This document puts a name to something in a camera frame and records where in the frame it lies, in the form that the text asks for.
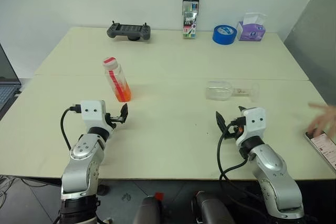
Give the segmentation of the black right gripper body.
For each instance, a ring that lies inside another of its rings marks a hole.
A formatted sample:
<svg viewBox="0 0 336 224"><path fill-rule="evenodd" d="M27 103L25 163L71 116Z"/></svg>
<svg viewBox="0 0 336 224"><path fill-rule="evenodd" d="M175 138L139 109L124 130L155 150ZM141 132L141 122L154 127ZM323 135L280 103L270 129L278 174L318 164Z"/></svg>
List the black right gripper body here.
<svg viewBox="0 0 336 224"><path fill-rule="evenodd" d="M231 121L226 127L225 139L238 138L244 132L244 126L246 125L246 118L244 116L238 117L235 120Z"/></svg>

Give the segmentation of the person's bare hand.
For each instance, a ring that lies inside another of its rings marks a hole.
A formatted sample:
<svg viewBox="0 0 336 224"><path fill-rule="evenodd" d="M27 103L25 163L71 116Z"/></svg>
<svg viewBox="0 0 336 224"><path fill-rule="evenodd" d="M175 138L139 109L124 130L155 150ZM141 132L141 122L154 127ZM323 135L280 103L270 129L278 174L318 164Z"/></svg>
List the person's bare hand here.
<svg viewBox="0 0 336 224"><path fill-rule="evenodd" d="M333 139L335 137L335 105L322 105L309 103L309 107L320 109L322 113L316 116L307 128L307 132L314 137L327 130L327 135Z"/></svg>

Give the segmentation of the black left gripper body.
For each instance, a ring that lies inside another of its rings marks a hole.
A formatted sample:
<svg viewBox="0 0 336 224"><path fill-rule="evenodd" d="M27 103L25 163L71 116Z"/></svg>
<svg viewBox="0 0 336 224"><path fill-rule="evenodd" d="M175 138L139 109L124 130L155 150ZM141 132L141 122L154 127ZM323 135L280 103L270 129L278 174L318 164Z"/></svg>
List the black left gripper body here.
<svg viewBox="0 0 336 224"><path fill-rule="evenodd" d="M111 116L110 113L106 113L105 116L106 123L112 127L112 129L115 129L117 127L116 123L124 123L124 118L122 116Z"/></svg>

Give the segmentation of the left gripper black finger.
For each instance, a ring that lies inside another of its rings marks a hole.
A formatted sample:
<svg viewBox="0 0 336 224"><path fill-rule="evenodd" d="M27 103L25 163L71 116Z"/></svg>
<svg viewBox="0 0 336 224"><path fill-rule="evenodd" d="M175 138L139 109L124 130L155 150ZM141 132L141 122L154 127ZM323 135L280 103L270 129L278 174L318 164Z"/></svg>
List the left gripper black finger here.
<svg viewBox="0 0 336 224"><path fill-rule="evenodd" d="M126 121L128 117L128 104L125 103L122 108L121 108L121 111L120 111L120 123L124 123Z"/></svg>

